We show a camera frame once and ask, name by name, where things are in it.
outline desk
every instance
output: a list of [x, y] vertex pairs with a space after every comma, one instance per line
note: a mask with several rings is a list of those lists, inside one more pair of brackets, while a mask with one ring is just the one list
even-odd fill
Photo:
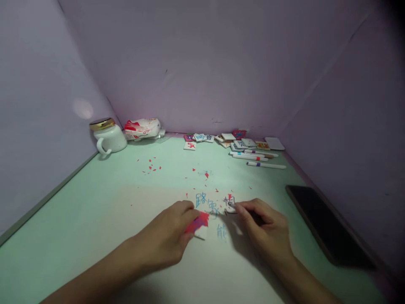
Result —
[[[288, 217], [295, 255], [334, 294], [345, 303], [385, 302], [366, 273], [326, 259], [284, 189], [305, 184], [282, 152], [271, 163], [286, 170], [247, 166], [216, 142], [183, 147], [182, 138], [141, 141], [94, 157], [0, 247], [0, 303], [38, 303], [162, 209], [201, 193], [219, 205], [228, 194], [262, 198]], [[292, 303], [242, 233], [237, 216], [212, 216], [206, 241], [191, 240], [178, 265], [133, 283], [115, 302]]]

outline hand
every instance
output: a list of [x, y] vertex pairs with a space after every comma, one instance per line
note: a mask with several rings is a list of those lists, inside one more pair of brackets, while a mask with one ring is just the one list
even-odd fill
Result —
[[167, 268], [180, 262], [193, 234], [187, 226], [200, 215], [190, 201], [178, 201], [156, 216], [141, 232], [126, 240], [127, 252], [136, 267], [137, 276]]
[[[258, 198], [236, 203], [235, 209], [245, 223], [253, 245], [272, 268], [295, 262], [284, 215]], [[248, 211], [259, 215], [264, 224], [256, 224]]]

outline plastic bag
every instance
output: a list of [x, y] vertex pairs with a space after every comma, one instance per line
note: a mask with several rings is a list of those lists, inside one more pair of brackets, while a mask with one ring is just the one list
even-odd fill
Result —
[[127, 140], [141, 140], [142, 138], [155, 137], [160, 130], [160, 121], [157, 118], [128, 120], [124, 126]]

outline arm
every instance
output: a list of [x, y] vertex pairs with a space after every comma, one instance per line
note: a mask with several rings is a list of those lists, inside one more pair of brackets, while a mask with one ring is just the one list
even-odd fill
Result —
[[[341, 304], [294, 256], [287, 218], [256, 198], [236, 204], [253, 245], [300, 304]], [[248, 212], [255, 212], [264, 224], [258, 226]]]
[[193, 234], [184, 233], [186, 227], [199, 215], [190, 201], [174, 203], [140, 233], [41, 303], [100, 303], [134, 280], [177, 264], [193, 238]]

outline smartphone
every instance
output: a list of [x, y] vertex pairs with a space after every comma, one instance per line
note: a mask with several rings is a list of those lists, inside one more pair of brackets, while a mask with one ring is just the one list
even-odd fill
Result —
[[314, 189], [286, 186], [286, 190], [332, 264], [367, 270], [376, 269], [364, 250]]

